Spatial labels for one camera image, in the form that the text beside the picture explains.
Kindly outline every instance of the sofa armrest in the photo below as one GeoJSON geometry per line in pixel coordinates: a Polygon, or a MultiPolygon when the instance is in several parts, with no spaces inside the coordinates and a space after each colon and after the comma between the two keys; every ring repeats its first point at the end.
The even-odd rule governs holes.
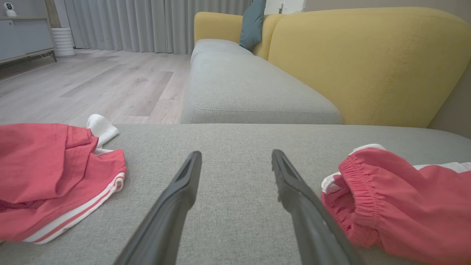
{"type": "Polygon", "coordinates": [[[198,12],[195,16],[195,42],[200,39],[220,39],[239,43],[242,16],[198,12]]]}

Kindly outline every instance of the throw pillow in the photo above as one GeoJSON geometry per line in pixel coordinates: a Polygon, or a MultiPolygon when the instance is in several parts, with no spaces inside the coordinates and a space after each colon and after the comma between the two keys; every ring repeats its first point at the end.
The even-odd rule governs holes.
{"type": "Polygon", "coordinates": [[[239,45],[252,51],[262,41],[262,24],[267,0],[254,0],[244,12],[239,45]]]}

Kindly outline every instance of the floor plank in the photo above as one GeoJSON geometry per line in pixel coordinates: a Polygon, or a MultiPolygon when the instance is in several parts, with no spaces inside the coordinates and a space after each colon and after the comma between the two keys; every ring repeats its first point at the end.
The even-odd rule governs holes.
{"type": "Polygon", "coordinates": [[[76,51],[0,70],[0,124],[84,126],[94,113],[115,124],[179,123],[190,55],[76,51]]]}

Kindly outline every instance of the red clothing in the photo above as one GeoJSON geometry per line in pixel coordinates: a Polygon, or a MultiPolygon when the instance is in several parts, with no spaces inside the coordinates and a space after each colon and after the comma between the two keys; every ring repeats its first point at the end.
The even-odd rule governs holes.
{"type": "Polygon", "coordinates": [[[122,188],[123,151],[96,156],[97,142],[64,124],[0,126],[0,240],[46,243],[122,188]]]}
{"type": "Polygon", "coordinates": [[[432,264],[469,264],[470,165],[417,170],[387,150],[361,149],[325,179],[322,202],[352,244],[432,264]]]}

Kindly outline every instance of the curtain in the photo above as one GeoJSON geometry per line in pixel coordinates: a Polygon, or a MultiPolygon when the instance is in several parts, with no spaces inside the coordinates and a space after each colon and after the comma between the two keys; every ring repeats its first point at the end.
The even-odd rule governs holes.
{"type": "Polygon", "coordinates": [[[65,0],[77,48],[191,54],[200,11],[242,15],[252,0],[65,0]]]}

